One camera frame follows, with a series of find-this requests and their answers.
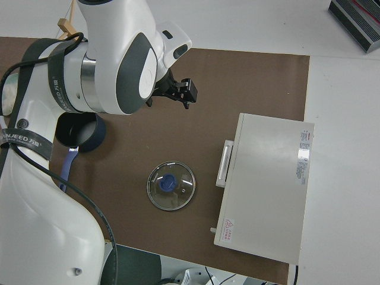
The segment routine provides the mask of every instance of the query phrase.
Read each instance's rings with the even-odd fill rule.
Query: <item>blue lid knob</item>
[[[160,181],[160,188],[164,192],[172,192],[177,186],[177,180],[172,174],[165,174]]]

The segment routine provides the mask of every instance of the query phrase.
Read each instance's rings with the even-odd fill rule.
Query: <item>glass lid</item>
[[[186,205],[195,191],[195,178],[191,169],[178,161],[158,165],[147,183],[150,201],[166,211],[174,211]]]

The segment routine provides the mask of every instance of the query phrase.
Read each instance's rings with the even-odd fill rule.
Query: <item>brown board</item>
[[[0,38],[1,72],[21,58],[10,45],[19,43]],[[15,61],[3,64],[3,58]],[[223,197],[215,186],[223,144],[234,139],[239,113],[302,121],[308,66],[308,56],[192,49],[172,70],[177,80],[193,79],[197,103],[185,110],[155,97],[152,107],[131,116],[101,115],[106,138],[79,154],[70,181],[103,210],[117,243],[286,284],[287,264],[216,246],[210,228],[217,225]],[[53,171],[60,173],[66,153],[55,142]],[[189,204],[173,212],[156,208],[146,187],[150,172],[169,160],[187,164],[197,184]]]

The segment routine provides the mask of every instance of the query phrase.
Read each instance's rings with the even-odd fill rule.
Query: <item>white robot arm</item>
[[[170,72],[191,47],[178,26],[156,27],[145,0],[78,1],[88,42],[43,39],[29,47],[12,117],[2,130],[1,144],[11,146],[0,155],[2,285],[100,281],[102,231],[47,170],[62,113],[128,115],[144,103],[151,105],[151,96],[166,96],[185,107],[197,98],[191,80],[177,83]]]

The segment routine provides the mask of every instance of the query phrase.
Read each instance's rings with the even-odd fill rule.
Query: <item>warning label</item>
[[[233,225],[235,221],[231,218],[224,218],[223,222],[223,231],[221,240],[223,242],[231,242],[232,241],[232,233],[233,233]]]
[[[298,162],[296,169],[296,180],[297,183],[304,185],[306,184],[306,178],[308,177],[308,165],[310,156],[310,144],[312,138],[311,133],[307,130],[301,132],[300,144],[298,149]]]

